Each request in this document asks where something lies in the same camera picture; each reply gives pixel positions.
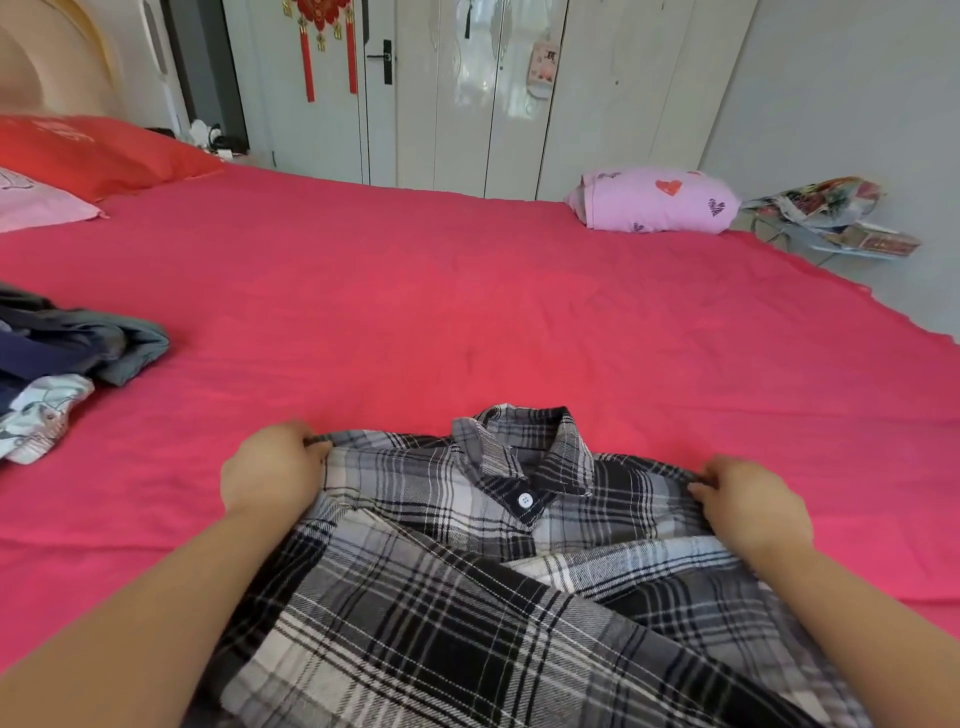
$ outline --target pink pillow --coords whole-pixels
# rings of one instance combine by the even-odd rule
[[[723,232],[740,209],[724,182],[658,167],[584,175],[566,201],[588,228],[620,232]]]
[[[103,214],[56,187],[0,167],[0,232],[74,223]]]

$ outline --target shirt collar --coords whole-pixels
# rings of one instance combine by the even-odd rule
[[[557,494],[589,496],[593,490],[593,455],[566,407],[498,404],[454,420],[452,439],[465,473],[524,522]]]

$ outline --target bed headboard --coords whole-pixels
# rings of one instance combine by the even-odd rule
[[[0,110],[123,117],[111,40],[82,0],[0,3]]]

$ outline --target red bed sheet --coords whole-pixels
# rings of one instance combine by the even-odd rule
[[[0,668],[221,513],[246,435],[300,416],[447,433],[569,406],[588,445],[756,458],[819,545],[960,635],[960,351],[740,233],[231,167],[0,236],[0,279],[164,324],[171,352],[0,465]]]

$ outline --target folded clothes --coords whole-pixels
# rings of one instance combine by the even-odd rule
[[[62,310],[0,282],[0,409],[42,376],[79,374],[121,386],[169,346],[157,324],[82,308]]]
[[[93,382],[80,375],[42,376],[29,384],[0,417],[0,459],[36,462],[66,432],[73,406],[92,392]]]

